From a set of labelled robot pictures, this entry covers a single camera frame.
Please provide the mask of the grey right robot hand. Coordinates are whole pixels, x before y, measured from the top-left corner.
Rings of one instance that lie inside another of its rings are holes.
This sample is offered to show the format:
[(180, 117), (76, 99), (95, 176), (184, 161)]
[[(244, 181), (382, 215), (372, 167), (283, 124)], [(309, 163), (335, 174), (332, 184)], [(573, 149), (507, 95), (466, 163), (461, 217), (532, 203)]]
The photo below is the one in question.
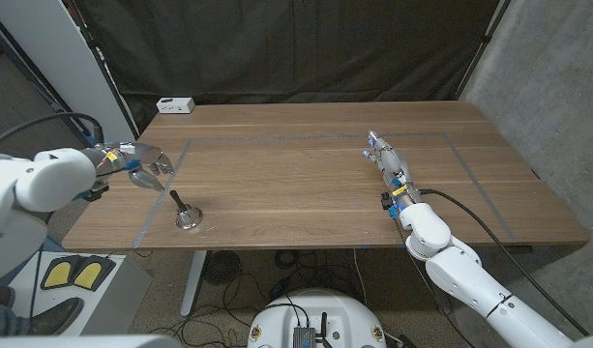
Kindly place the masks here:
[(374, 163), (382, 173), (383, 182), (390, 191), (403, 187), (406, 190), (400, 194), (415, 194), (407, 160), (397, 152), (376, 131), (368, 132), (370, 151), (364, 151), (363, 156)]

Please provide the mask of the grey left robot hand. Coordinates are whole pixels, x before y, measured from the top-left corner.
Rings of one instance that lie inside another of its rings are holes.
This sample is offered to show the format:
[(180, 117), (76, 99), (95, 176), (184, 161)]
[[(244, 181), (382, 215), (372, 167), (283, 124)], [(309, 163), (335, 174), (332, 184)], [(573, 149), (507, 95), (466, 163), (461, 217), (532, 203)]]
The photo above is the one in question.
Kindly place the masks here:
[(143, 189), (164, 191), (158, 176), (174, 173), (173, 165), (163, 150), (139, 142), (112, 142), (82, 150), (95, 165), (96, 179), (92, 191), (108, 186), (112, 175), (127, 172), (131, 182)]

